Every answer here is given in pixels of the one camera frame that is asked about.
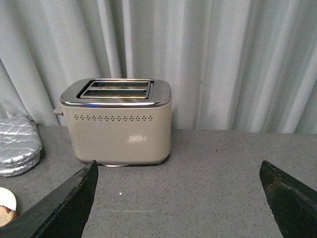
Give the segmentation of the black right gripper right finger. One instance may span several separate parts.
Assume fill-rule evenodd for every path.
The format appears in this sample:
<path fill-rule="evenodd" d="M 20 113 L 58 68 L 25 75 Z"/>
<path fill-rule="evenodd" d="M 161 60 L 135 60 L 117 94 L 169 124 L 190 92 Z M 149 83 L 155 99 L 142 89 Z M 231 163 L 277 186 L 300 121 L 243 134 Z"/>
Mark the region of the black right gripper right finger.
<path fill-rule="evenodd" d="M 268 161 L 259 172 L 267 203 L 284 238 L 317 236 L 317 192 Z"/>

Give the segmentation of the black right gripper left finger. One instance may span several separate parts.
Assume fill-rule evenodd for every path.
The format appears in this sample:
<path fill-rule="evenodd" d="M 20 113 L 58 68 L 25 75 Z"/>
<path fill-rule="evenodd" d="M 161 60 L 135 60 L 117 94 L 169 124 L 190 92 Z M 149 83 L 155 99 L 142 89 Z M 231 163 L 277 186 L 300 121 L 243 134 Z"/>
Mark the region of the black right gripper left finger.
<path fill-rule="evenodd" d="M 88 221 L 98 182 L 91 161 L 46 197 L 1 227 L 2 238 L 80 238 Z"/>

